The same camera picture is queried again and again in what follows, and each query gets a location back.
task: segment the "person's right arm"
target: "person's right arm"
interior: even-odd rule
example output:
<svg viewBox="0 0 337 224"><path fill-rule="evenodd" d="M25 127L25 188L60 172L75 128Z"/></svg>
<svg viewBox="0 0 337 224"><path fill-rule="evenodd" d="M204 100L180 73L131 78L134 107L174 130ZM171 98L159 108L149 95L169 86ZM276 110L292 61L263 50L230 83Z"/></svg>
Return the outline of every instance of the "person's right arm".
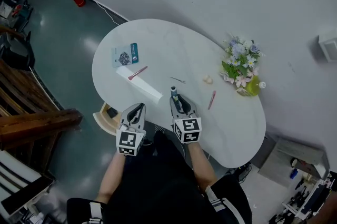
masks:
<svg viewBox="0 0 337 224"><path fill-rule="evenodd" d="M215 172L198 142L192 142L187 147L192 159L195 178L201 190L205 192L208 186L217 182Z"/></svg>

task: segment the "small bottle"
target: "small bottle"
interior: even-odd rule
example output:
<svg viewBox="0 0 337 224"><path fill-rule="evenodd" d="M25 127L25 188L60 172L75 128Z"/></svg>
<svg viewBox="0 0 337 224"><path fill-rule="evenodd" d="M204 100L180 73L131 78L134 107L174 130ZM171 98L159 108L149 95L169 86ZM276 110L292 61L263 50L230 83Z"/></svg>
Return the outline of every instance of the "small bottle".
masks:
<svg viewBox="0 0 337 224"><path fill-rule="evenodd" d="M255 96L260 93L260 90L262 88L265 88L266 84L265 82L260 82L260 79L258 76L254 76L253 79L247 84L246 91L249 96Z"/></svg>

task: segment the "green floor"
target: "green floor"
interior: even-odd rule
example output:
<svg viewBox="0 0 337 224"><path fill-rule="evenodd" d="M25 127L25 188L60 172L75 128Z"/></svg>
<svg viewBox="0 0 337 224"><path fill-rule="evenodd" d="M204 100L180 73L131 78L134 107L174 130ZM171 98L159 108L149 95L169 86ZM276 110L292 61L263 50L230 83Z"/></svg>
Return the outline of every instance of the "green floor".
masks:
<svg viewBox="0 0 337 224"><path fill-rule="evenodd" d="M28 0L34 7L25 32L32 32L35 70L59 103L84 116L81 132L60 138L49 171L57 182L42 199L47 212L65 220L68 198L94 199L115 153L115 137L101 130L92 114L103 101L91 74L92 60L102 38L116 25L95 3L77 7L73 0ZM114 16L116 22L123 23ZM211 158L218 177L226 168Z"/></svg>

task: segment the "marble tabletop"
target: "marble tabletop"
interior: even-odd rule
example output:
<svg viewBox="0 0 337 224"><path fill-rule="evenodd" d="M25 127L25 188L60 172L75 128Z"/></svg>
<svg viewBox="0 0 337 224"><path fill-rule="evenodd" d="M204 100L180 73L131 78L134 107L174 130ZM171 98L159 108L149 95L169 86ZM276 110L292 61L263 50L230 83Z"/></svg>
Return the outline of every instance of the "marble tabletop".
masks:
<svg viewBox="0 0 337 224"><path fill-rule="evenodd" d="M112 67L112 48L131 43L138 45L139 62ZM144 102L146 120L169 130L170 88L175 86L196 104L202 120L202 148L222 166L235 168L257 153L266 122L258 96L237 94L233 85L219 76L223 55L217 44L186 27L161 20L135 20L103 38L93 59L93 81L101 98L113 108L122 112ZM145 71L128 80L145 66ZM205 75L213 78L213 84L203 82ZM216 96L208 110L214 90Z"/></svg>

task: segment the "flower bouquet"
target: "flower bouquet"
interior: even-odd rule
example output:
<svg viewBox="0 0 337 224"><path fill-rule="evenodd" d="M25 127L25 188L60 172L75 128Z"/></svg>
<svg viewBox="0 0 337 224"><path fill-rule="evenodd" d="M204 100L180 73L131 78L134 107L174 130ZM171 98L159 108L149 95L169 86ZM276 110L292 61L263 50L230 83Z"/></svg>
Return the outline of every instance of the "flower bouquet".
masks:
<svg viewBox="0 0 337 224"><path fill-rule="evenodd" d="M256 90L256 86L251 84L247 88L247 85L254 79L253 85L257 85L258 88L265 87L265 83L260 83L259 81L259 67L256 66L259 58L264 54L253 40L242 40L236 36L232 37L231 41L225 42L225 44L228 45L225 49L227 57L222 61L223 71L220 74L226 82L232 84L235 82L238 93L242 95L257 95L259 90Z"/></svg>

